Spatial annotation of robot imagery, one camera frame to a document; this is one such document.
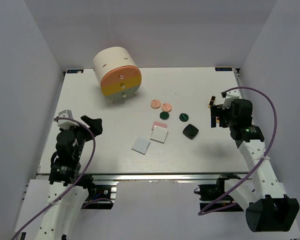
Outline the gold black lipstick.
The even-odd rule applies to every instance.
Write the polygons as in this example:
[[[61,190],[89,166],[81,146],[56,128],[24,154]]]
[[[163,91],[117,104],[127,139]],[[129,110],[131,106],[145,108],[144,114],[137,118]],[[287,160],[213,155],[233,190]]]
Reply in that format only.
[[[215,104],[215,100],[216,100],[216,97],[215,96],[212,96],[210,98],[210,101],[208,103],[208,108],[210,108],[211,106],[213,106]]]

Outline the yellow drawer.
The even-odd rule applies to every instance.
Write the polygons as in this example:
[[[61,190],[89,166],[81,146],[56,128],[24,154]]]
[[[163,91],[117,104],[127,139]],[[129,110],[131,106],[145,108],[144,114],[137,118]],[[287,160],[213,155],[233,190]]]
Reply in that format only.
[[[111,96],[114,94],[119,93],[126,93],[128,95],[128,92],[136,92],[139,87],[141,86],[142,78],[141,76],[135,76],[131,78],[124,78],[110,82],[110,80],[102,81],[100,84],[101,92],[104,96]]]

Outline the pink round compact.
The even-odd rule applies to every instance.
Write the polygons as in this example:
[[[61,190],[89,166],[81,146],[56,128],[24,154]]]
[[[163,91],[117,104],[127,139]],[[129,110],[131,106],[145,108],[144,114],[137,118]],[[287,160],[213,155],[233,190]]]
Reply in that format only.
[[[170,113],[172,111],[172,105],[170,103],[164,103],[161,106],[161,110],[166,113]]]
[[[158,99],[154,99],[154,100],[151,101],[150,106],[153,109],[159,109],[161,107],[161,101],[158,100]]]

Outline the dark green round compact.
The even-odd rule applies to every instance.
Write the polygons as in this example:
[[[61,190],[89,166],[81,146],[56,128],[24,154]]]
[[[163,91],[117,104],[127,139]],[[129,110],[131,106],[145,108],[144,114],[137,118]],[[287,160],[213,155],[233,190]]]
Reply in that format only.
[[[167,120],[167,119],[170,117],[170,114],[169,114],[168,112],[162,111],[162,112],[159,114],[159,117],[160,117],[162,120]]]

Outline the peach top drawer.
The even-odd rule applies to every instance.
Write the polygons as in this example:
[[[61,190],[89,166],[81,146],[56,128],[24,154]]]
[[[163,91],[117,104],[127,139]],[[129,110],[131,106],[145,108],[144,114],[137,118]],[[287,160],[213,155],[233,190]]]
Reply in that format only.
[[[142,82],[141,71],[138,67],[128,65],[118,67],[108,72],[101,80],[100,86],[107,87],[119,84],[126,87],[136,86]]]

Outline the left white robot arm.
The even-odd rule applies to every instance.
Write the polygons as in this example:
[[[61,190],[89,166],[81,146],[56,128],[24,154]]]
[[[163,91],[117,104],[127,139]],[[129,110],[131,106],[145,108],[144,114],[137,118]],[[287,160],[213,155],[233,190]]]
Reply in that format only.
[[[81,168],[80,159],[85,143],[92,141],[96,148],[96,137],[103,133],[102,119],[83,115],[77,121],[62,113],[54,121],[59,133],[50,159],[46,206],[16,231],[14,240],[39,216],[43,219],[37,240],[67,240],[84,202],[95,196],[93,178],[86,167]]]

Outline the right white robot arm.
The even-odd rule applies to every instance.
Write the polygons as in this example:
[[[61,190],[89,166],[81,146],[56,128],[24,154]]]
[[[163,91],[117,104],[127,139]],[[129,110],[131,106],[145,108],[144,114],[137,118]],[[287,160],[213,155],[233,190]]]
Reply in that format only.
[[[252,124],[252,111],[252,103],[240,98],[228,106],[210,107],[211,127],[229,128],[254,186],[254,190],[250,190],[238,179],[227,179],[215,187],[215,192],[223,200],[231,196],[238,203],[252,232],[288,232],[300,205],[297,199],[288,197],[266,158],[264,136],[261,129]]]

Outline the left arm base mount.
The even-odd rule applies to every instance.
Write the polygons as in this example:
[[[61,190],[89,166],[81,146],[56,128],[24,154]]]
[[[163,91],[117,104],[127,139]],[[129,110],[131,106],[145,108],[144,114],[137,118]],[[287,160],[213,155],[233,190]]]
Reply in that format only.
[[[108,180],[94,179],[92,175],[85,175],[77,183],[88,191],[88,197],[82,205],[87,210],[111,210],[117,192],[117,183]]]

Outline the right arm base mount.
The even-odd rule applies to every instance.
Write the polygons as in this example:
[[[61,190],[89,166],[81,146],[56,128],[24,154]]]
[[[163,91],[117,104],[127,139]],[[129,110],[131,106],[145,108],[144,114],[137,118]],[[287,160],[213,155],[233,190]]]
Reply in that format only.
[[[199,195],[199,206],[200,210],[202,210],[204,207],[206,207],[210,202],[221,196],[225,192],[225,180],[231,180],[236,179],[240,180],[241,178],[234,173],[227,173],[227,174],[221,174],[215,183],[213,184],[200,184],[198,187],[193,191],[194,194]],[[207,210],[214,210],[218,208],[227,207],[229,205],[233,205],[229,208],[222,209],[220,212],[243,212],[244,210],[235,203],[234,199],[227,195],[225,198],[223,198],[221,201],[217,202]]]

